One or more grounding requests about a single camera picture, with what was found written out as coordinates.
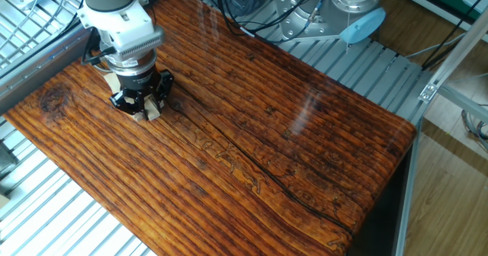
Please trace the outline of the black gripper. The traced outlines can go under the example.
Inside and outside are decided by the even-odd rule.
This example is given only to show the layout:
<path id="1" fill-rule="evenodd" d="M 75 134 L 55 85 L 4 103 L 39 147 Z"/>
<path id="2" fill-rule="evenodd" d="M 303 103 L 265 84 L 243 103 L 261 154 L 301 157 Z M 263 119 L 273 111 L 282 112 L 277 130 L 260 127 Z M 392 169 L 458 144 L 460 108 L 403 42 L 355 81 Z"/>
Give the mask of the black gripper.
<path id="1" fill-rule="evenodd" d="M 172 73 L 165 69 L 158 72 L 152 67 L 139 75 L 117 74 L 120 82 L 120 91 L 110 96 L 111 103 L 118 109 L 129 115 L 146 115 L 144 106 L 145 92 L 151 92 L 157 109 L 161 110 L 164 100 L 169 96 L 174 82 Z"/>

